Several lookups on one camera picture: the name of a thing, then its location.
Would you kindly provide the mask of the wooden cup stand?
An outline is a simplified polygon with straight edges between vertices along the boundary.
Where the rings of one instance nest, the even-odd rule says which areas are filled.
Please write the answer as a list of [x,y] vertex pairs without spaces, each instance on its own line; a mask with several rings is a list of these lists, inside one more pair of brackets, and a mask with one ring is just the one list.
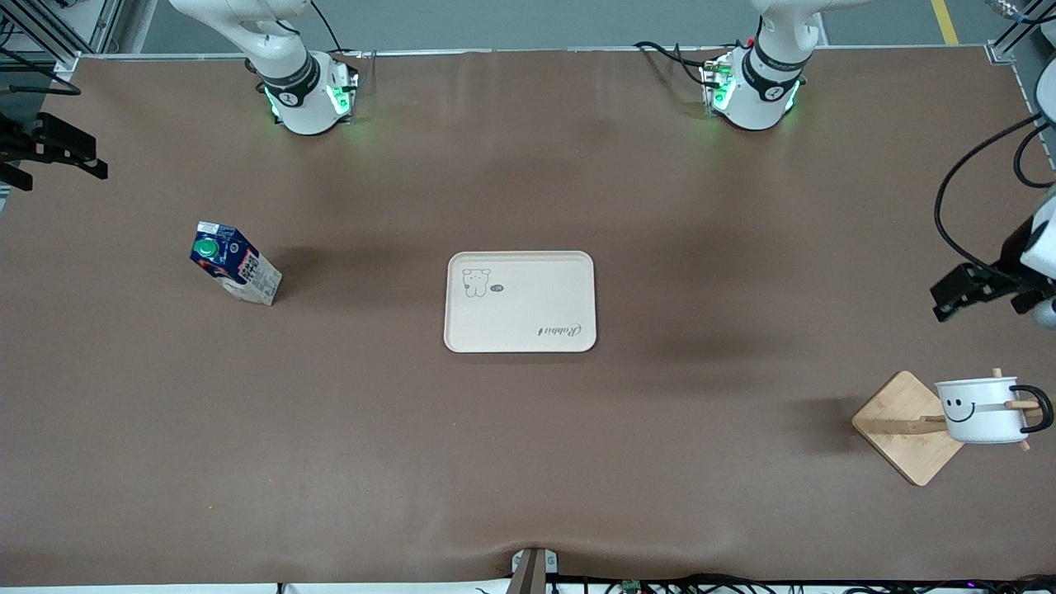
[[[1007,377],[999,368],[988,376]],[[908,372],[898,372],[853,415],[852,426],[909,484],[923,488],[961,451],[947,431],[936,384],[928,387]],[[1016,445],[1023,451],[1025,442]]]

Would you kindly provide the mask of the aluminium frame post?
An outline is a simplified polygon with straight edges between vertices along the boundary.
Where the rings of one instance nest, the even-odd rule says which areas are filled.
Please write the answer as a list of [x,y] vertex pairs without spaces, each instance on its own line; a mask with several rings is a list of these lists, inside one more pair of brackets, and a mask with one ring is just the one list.
[[127,0],[0,0],[0,70],[60,73],[113,39]]
[[1043,61],[1056,53],[1056,0],[982,0],[1007,21],[1007,29],[987,44],[996,64],[1015,60],[1016,50],[1037,55]]

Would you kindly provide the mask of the blue milk carton green cap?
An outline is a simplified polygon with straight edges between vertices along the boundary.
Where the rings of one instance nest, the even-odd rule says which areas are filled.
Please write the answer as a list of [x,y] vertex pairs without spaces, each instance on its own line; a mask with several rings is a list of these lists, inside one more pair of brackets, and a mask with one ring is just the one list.
[[282,274],[237,227],[200,221],[190,260],[237,299],[274,305]]

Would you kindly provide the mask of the brown table mat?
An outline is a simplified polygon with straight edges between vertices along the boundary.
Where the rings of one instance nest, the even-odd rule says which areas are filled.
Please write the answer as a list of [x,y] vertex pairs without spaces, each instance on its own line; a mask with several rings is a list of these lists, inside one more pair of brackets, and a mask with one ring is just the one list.
[[[98,181],[0,214],[0,584],[756,582],[1056,573],[1056,430],[914,488],[851,425],[894,373],[1056,391],[1007,302],[934,319],[944,174],[1027,116],[980,48],[823,49],[777,128],[634,50],[380,56],[356,119],[269,120],[234,59],[86,59],[45,108]],[[190,260],[200,221],[282,274]],[[584,353],[444,344],[459,252],[582,250]]]

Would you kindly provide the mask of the beige plastic tray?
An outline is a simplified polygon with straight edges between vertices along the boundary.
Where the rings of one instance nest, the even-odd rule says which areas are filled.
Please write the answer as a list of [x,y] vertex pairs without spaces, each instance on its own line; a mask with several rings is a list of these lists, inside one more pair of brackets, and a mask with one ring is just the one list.
[[584,353],[596,340],[595,263],[588,253],[459,252],[449,260],[449,351]]

